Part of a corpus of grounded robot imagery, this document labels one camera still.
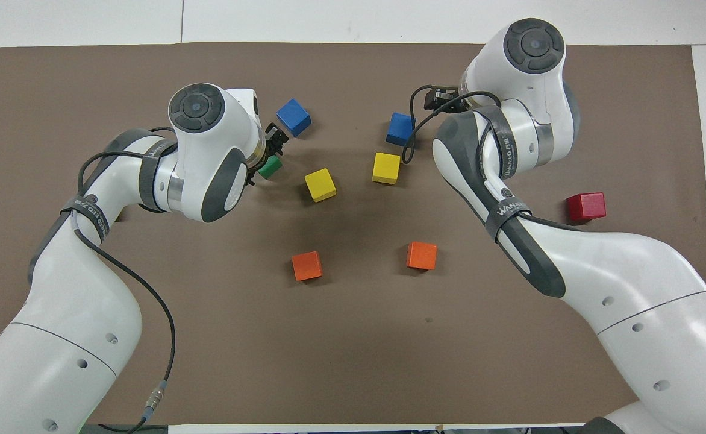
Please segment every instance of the brown mat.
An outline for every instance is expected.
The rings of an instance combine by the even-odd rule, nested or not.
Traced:
[[[528,286],[444,184],[422,132],[393,186],[370,180],[391,112],[424,83],[456,83],[480,46],[184,44],[0,49],[0,332],[27,296],[31,253],[75,192],[81,162],[130,127],[168,124],[196,81],[253,87],[262,121],[292,97],[313,124],[284,168],[204,225],[136,207],[105,249],[153,283],[179,346],[153,423],[582,422],[634,401],[584,320]],[[560,162],[510,181],[537,215],[606,194],[592,231],[678,249],[706,280],[706,192],[688,46],[571,46],[565,76],[583,127]],[[327,167],[337,196],[303,176]],[[411,241],[435,271],[405,268]],[[318,250],[325,275],[293,280]],[[163,373],[160,308],[130,283],[144,333],[91,417],[133,423]]]

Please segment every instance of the velcro strap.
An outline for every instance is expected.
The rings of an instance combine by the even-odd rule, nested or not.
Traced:
[[[75,210],[85,215],[88,220],[91,220],[93,227],[99,233],[99,239],[104,241],[104,238],[110,233],[110,223],[107,222],[104,212],[94,201],[83,196],[72,196],[71,200],[61,209],[61,212],[69,212],[71,210]]]
[[[520,198],[516,196],[512,198],[505,198],[490,209],[490,214],[487,215],[487,221],[484,223],[484,227],[486,228],[487,233],[493,237],[493,241],[497,241],[497,233],[505,222],[514,217],[516,214],[519,214],[519,212],[529,210],[530,208],[528,208],[527,204]]]
[[[500,154],[500,179],[511,178],[516,173],[516,165],[519,160],[511,125],[497,106],[484,106],[475,110],[484,116],[493,127]]]
[[[163,139],[155,143],[142,157],[142,165],[139,168],[139,197],[149,211],[165,212],[155,201],[155,175],[157,175],[161,157],[176,150],[176,141]]]

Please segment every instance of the cable connector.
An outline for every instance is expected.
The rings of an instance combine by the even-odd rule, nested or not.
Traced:
[[[423,104],[423,108],[430,111],[436,110],[458,96],[460,96],[460,89],[457,87],[433,86],[431,87],[431,91],[425,94],[425,104]],[[461,113],[467,110],[468,108],[462,101],[457,101],[455,104],[444,109],[444,113]]]
[[[160,382],[158,387],[156,387],[155,390],[153,390],[149,395],[149,398],[147,398],[147,402],[144,407],[144,414],[142,415],[142,417],[146,418],[146,420],[149,420],[149,418],[152,417],[152,413],[155,412],[158,404],[160,404],[160,400],[163,399],[163,393],[166,392],[166,385],[168,385],[166,380]]]

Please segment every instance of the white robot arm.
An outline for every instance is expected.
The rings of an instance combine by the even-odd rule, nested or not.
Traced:
[[[706,285],[672,247],[637,234],[585,233],[531,215],[502,179],[561,159],[579,126],[562,82],[565,46],[524,19],[485,45],[461,79],[471,110],[433,140],[444,179],[541,293],[570,304],[595,331],[639,402],[584,434],[706,433]]]
[[[169,120],[178,149],[147,130],[120,134],[33,258],[28,299],[0,335],[0,433],[79,432],[139,341],[136,300],[86,242],[98,249],[122,209],[136,203],[220,219],[286,138],[274,128],[278,141],[266,143],[251,89],[187,86],[171,99]],[[143,421],[169,371],[170,363]]]

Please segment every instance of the cube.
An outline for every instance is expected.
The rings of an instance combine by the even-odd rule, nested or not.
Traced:
[[[405,146],[406,140],[411,135],[411,126],[413,125],[414,118],[408,115],[402,115],[402,113],[393,113],[391,115],[391,124],[388,127],[388,135],[386,135],[386,141],[388,143],[393,143],[394,145]]]
[[[372,171],[372,181],[384,184],[395,184],[399,179],[401,156],[394,154],[375,154],[375,169]]]
[[[290,99],[275,114],[295,137],[300,135],[311,123],[310,114],[297,102],[297,99]]]
[[[607,215],[604,193],[581,193],[567,198],[567,211],[573,222],[588,222]]]
[[[406,253],[406,266],[416,269],[436,269],[436,244],[429,242],[410,242]]]
[[[281,159],[279,159],[278,156],[270,156],[257,173],[262,175],[262,178],[270,179],[270,177],[283,166],[284,164],[281,163]]]
[[[327,200],[337,194],[337,189],[334,187],[334,182],[331,181],[331,174],[328,168],[322,168],[320,171],[306,175],[305,183],[315,203]]]
[[[292,266],[295,269],[295,279],[298,282],[323,275],[318,252],[307,252],[292,256]]]

